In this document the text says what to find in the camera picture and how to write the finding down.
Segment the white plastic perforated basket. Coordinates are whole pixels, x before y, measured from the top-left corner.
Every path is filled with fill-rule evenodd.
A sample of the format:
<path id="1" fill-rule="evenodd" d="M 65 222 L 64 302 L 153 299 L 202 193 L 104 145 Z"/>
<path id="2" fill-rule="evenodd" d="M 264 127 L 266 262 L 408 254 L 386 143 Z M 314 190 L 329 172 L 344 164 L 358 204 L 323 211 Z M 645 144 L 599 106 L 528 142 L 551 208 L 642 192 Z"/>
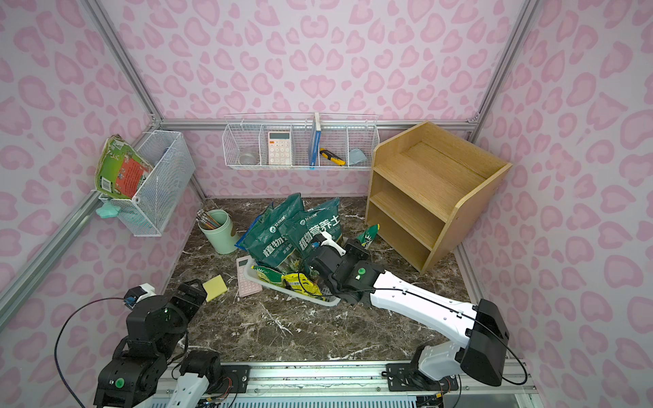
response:
<path id="1" fill-rule="evenodd" d="M 297 292 L 294 292 L 286 287 L 282 277 L 287 274 L 282 274 L 282 272 L 274 270 L 272 268 L 258 265 L 257 262 L 253 259 L 254 265 L 251 270 L 248 270 L 247 277 L 250 281 L 256 282 L 263 287 L 276 290 L 277 292 L 282 292 L 291 297 L 295 297 L 301 300 L 306 300 L 318 304 L 320 306 L 334 307 L 338 305 L 340 299 L 332 294 L 332 292 L 326 287 L 322 282 L 322 279 L 318 276 L 318 273 L 313 270 L 311 267 L 304 265 L 304 262 L 301 258 L 300 269 L 298 272 L 294 273 L 304 273 L 308 278 L 310 278 L 314 283 L 316 283 L 322 291 L 322 297 L 314 299 L 313 297 L 304 296 Z"/>

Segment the yellow fertilizer packet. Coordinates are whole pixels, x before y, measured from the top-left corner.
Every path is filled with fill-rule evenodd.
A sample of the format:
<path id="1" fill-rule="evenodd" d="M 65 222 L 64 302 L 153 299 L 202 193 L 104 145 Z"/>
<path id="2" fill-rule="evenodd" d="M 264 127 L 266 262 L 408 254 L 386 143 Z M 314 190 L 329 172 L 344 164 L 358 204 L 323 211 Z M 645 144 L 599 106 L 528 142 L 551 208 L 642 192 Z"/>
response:
<path id="1" fill-rule="evenodd" d="M 304 273 L 287 274 L 282 277 L 282 280 L 286 287 L 294 292 L 314 299 L 322 297 L 319 286 Z"/>

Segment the dark green soil bag front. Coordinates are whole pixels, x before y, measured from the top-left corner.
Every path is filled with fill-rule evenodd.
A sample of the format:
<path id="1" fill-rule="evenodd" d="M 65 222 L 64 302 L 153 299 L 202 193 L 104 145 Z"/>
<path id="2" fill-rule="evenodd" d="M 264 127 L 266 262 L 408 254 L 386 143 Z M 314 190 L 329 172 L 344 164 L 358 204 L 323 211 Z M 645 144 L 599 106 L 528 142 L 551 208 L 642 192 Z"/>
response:
<path id="1" fill-rule="evenodd" d="M 309 257 L 313 251 L 311 242 L 321 232 L 329 233 L 333 241 L 341 240 L 339 205 L 339 198 L 324 202 L 313 209 L 300 211 L 279 227 L 282 237 L 290 241 L 302 260 Z"/>

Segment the dark green soil bag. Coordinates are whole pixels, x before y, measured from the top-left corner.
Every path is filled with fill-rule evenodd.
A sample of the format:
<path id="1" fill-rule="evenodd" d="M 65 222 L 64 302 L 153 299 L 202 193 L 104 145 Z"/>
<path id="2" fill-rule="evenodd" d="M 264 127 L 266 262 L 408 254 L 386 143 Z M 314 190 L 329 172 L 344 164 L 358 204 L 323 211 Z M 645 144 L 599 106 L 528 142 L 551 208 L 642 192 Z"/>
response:
<path id="1" fill-rule="evenodd" d="M 313 209 L 300 211 L 279 227 L 282 237 L 290 241 L 302 260 L 309 257 L 313 251 L 311 242 L 321 232 L 329 233 L 333 241 L 341 240 L 339 205 L 339 198 L 324 202 Z"/>
<path id="2" fill-rule="evenodd" d="M 304 210 L 299 193 L 292 194 L 274 207 L 265 220 L 258 224 L 248 236 L 245 248 L 258 265 L 263 265 L 282 274 L 298 272 L 301 258 L 290 241 L 282 237 L 279 227 L 292 216 Z"/>

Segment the light green blue soil bag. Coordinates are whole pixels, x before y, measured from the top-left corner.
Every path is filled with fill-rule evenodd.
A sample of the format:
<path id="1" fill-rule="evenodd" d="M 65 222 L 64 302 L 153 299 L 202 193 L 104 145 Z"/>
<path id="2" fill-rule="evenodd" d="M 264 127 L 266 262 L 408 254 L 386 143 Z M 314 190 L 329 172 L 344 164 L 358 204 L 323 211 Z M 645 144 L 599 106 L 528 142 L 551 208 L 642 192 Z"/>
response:
<path id="1" fill-rule="evenodd" d="M 253 234 L 253 230 L 256 228 L 256 226 L 260 223 L 262 223 L 265 218 L 272 212 L 274 209 L 275 204 L 271 202 L 265 210 L 259 214 L 254 221 L 250 224 L 246 232 L 242 235 L 242 237 L 238 240 L 238 242 L 235 244 L 235 247 L 238 248 L 239 250 L 247 251 L 245 248 L 245 242 L 248 239 L 248 236 L 251 236 Z"/>

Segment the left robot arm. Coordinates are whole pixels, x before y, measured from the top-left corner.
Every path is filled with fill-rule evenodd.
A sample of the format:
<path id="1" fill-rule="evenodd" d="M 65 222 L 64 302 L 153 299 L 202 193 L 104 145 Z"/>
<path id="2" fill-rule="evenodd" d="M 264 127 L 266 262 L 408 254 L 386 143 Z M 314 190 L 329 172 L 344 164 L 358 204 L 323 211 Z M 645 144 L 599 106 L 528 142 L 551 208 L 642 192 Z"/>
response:
<path id="1" fill-rule="evenodd" d="M 98 377 L 97 407 L 136 407 L 156 394 L 159 379 L 173 360 L 173 352 L 188 333 L 190 321 L 207 300 L 200 280 L 182 283 L 173 297 L 155 294 L 150 284 L 127 291 L 130 309 L 128 334 L 117 345 L 112 360 Z M 195 407 L 207 391 L 230 387 L 219 354 L 185 351 L 172 407 Z"/>

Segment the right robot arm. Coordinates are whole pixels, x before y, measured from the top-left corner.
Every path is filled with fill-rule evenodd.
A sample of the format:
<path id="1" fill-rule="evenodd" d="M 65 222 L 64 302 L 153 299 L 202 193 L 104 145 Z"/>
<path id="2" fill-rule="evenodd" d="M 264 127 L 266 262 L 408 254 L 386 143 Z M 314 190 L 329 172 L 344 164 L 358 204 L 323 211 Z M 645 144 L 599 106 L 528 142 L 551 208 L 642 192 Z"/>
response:
<path id="1" fill-rule="evenodd" d="M 448 338 L 416 350 L 405 373 L 416 386 L 458 374 L 491 387 L 503 383 L 509 334 L 496 304 L 459 302 L 416 287 L 371 262 L 358 241 L 340 246 L 315 240 L 306 262 L 337 298 L 387 309 Z"/>

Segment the wooden shelf unit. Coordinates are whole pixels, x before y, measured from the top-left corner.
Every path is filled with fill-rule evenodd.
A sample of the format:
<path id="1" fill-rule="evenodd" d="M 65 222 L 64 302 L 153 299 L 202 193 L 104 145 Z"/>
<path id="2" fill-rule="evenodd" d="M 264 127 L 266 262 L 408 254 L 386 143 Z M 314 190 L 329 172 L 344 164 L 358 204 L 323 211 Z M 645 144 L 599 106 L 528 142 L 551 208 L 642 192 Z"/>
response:
<path id="1" fill-rule="evenodd" d="M 464 240 L 511 167 L 423 122 L 375 147 L 366 222 L 425 272 Z"/>

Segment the yellow sticky note pad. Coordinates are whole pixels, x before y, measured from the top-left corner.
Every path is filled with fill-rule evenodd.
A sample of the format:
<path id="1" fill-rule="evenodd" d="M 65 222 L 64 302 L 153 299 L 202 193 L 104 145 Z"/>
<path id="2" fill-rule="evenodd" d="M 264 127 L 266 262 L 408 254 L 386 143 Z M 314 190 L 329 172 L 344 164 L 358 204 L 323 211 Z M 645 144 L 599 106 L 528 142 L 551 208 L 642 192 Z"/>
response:
<path id="1" fill-rule="evenodd" d="M 207 280 L 202 284 L 202 286 L 207 294 L 207 303 L 228 292 L 228 287 L 221 275 L 217 275 L 216 277 Z"/>

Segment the green red seed packet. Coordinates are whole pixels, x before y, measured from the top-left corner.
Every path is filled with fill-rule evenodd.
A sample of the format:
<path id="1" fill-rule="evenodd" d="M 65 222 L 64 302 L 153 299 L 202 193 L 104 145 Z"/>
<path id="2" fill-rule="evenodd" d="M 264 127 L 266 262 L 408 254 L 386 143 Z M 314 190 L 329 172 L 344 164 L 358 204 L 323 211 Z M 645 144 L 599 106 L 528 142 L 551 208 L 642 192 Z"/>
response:
<path id="1" fill-rule="evenodd" d="M 112 199 L 132 199 L 153 170 L 119 134 L 112 135 L 100 156 L 95 188 Z"/>

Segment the blue book in rack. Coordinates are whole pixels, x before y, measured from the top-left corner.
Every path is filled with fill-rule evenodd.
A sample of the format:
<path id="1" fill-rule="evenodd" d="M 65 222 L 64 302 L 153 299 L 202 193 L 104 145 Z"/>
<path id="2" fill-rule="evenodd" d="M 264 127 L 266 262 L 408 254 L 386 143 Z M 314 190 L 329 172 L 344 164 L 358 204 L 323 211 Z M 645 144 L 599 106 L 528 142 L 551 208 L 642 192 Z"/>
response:
<path id="1" fill-rule="evenodd" d="M 314 113 L 312 130 L 313 134 L 311 136 L 311 144 L 309 145 L 309 167 L 314 169 L 319 162 L 318 154 L 321 140 L 321 117 L 319 112 Z"/>

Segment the clear tape roll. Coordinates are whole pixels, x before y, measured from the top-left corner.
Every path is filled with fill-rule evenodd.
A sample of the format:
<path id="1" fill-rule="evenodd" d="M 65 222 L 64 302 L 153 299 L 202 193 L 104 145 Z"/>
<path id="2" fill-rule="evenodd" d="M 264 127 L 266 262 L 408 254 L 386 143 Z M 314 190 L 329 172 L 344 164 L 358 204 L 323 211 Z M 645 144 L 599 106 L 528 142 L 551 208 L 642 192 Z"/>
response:
<path id="1" fill-rule="evenodd" d="M 238 164 L 242 166 L 257 166 L 260 164 L 259 149 L 248 146 L 240 150 Z"/>

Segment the pink white calculator in rack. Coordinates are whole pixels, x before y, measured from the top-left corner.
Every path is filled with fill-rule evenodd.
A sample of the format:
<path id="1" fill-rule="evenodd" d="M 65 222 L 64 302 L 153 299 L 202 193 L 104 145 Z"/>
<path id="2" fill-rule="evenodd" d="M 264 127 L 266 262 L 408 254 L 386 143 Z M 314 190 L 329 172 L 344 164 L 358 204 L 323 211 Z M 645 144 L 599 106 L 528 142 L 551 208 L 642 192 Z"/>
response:
<path id="1" fill-rule="evenodd" d="M 292 139 L 290 131 L 268 132 L 268 163 L 270 166 L 292 165 Z"/>

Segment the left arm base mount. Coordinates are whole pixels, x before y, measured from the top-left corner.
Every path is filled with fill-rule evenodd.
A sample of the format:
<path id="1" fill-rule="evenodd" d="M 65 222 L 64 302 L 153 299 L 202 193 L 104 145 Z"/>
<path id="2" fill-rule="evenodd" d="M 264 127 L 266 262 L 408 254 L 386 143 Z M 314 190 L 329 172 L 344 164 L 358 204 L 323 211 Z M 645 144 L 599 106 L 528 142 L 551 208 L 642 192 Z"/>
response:
<path id="1" fill-rule="evenodd" d="M 221 365 L 189 363 L 183 365 L 177 380 L 177 396 L 190 396 L 203 390 L 208 395 L 244 394 L 252 367 L 250 365 Z"/>

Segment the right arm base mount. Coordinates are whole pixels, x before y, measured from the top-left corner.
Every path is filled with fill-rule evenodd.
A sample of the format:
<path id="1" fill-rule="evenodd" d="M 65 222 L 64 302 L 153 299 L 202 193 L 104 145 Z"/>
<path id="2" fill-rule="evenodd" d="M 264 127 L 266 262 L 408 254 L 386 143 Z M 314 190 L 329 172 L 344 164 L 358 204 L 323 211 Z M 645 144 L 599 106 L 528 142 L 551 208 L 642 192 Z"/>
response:
<path id="1" fill-rule="evenodd" d="M 410 363 L 389 363 L 381 372 L 390 392 L 430 391 L 447 394 L 459 391 L 456 377 L 447 376 L 433 380 L 414 368 Z"/>

